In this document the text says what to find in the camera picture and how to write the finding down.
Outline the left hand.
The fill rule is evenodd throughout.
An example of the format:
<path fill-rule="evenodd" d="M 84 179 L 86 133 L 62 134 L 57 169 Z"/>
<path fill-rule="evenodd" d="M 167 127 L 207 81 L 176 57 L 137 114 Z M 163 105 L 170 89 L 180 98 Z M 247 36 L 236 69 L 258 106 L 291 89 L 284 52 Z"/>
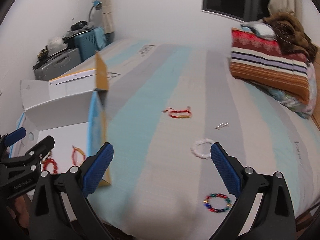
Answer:
<path fill-rule="evenodd" d="M 20 226 L 24 229 L 29 227 L 29 210 L 24 196 L 19 196 L 11 200 L 6 206 L 13 219 L 18 220 Z"/>

